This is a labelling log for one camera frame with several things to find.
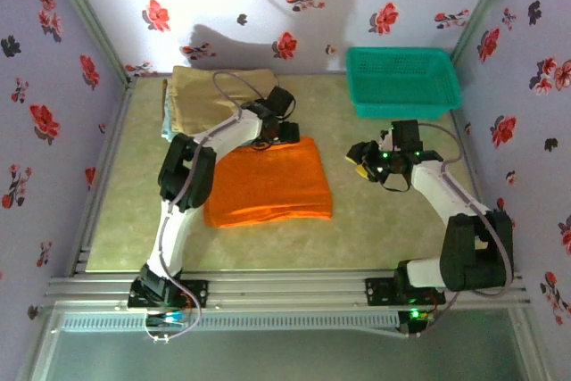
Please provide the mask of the orange trousers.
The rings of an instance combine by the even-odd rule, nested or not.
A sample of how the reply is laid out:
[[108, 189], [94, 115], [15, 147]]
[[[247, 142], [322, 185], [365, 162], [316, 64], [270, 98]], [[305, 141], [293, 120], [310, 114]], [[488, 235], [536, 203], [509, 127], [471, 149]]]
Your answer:
[[212, 228], [331, 219], [333, 196], [314, 139], [229, 153], [216, 165], [203, 216]]

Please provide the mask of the tan folded trousers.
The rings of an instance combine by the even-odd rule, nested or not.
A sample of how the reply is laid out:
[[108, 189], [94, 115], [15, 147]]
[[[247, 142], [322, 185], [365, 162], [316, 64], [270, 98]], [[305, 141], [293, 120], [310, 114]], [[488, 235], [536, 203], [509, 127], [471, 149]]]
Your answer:
[[189, 136], [213, 128], [236, 113], [237, 106], [267, 97], [278, 84], [272, 70], [200, 70], [176, 66], [163, 81], [172, 130]]

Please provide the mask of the teal plastic basket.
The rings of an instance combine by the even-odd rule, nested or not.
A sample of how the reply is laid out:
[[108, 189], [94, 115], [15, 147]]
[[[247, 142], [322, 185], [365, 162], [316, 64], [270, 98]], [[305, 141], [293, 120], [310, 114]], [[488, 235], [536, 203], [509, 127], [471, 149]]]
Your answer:
[[463, 104], [451, 58], [441, 49], [352, 47], [346, 77], [364, 119], [437, 120]]

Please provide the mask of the aluminium table side rail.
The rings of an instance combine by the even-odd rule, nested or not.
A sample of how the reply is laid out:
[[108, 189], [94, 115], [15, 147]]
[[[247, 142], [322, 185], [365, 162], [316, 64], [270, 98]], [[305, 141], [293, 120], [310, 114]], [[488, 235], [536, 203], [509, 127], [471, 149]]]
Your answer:
[[115, 156], [120, 144], [120, 138], [127, 118], [131, 97], [136, 87], [136, 79], [128, 81], [125, 91], [116, 104], [111, 124], [106, 131], [102, 150], [95, 166], [95, 176], [88, 191], [86, 205], [82, 212], [75, 238], [75, 251], [72, 254], [67, 275], [75, 277], [87, 269], [87, 262], [93, 247], [95, 231], [106, 195], [109, 177], [111, 175]]
[[485, 206], [481, 202], [481, 195], [479, 192], [479, 187], [477, 184], [476, 176], [476, 165], [472, 160], [472, 153], [468, 147], [468, 137], [465, 132], [460, 127], [460, 122], [458, 118], [458, 112], [451, 112], [451, 122], [453, 129], [459, 141], [459, 148], [461, 151], [461, 160], [464, 162], [466, 170], [468, 172], [469, 183], [472, 189], [472, 195], [475, 200], [474, 203], [470, 203], [469, 206], [476, 207], [476, 216], [480, 219], [481, 226], [478, 231], [481, 233], [480, 238], [485, 238], [487, 243], [486, 248], [486, 260], [488, 262], [494, 261], [501, 269], [505, 269], [504, 261], [504, 248], [502, 247], [501, 240], [499, 239], [496, 231], [494, 230], [494, 217], [493, 211]]

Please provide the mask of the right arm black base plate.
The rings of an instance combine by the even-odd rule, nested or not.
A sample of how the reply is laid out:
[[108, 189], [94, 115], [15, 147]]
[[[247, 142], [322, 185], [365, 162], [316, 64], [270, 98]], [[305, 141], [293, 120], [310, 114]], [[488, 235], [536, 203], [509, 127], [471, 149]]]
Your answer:
[[440, 306], [446, 303], [444, 293], [433, 287], [416, 288], [394, 277], [365, 279], [368, 306]]

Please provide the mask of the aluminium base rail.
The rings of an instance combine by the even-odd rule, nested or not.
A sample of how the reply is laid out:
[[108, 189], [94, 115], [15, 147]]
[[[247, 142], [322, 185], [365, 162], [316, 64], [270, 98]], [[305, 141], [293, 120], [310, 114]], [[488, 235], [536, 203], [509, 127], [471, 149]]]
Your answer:
[[[186, 272], [208, 282], [208, 312], [364, 311], [366, 280], [391, 277], [380, 269], [218, 270]], [[87, 272], [48, 282], [46, 301], [127, 307], [134, 272]]]

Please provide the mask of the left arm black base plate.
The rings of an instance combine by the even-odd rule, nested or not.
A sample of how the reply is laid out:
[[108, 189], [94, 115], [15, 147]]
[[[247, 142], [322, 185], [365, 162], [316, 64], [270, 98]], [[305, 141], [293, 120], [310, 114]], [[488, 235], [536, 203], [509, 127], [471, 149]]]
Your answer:
[[[201, 307], [206, 307], [209, 295], [209, 282], [206, 280], [182, 280], [181, 285], [194, 295]], [[130, 287], [127, 307], [129, 309], [186, 309], [195, 308], [190, 295], [172, 282], [168, 282], [160, 292], [136, 279]]]

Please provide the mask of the aluminium lower frame bar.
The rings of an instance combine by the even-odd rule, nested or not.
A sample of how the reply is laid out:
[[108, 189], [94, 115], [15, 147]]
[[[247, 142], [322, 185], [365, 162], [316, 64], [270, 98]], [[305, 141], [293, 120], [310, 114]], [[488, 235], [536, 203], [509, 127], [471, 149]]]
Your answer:
[[52, 306], [40, 309], [16, 381], [44, 381], [51, 349], [59, 331], [59, 311]]
[[525, 381], [553, 381], [550, 363], [533, 312], [526, 306], [508, 309]]

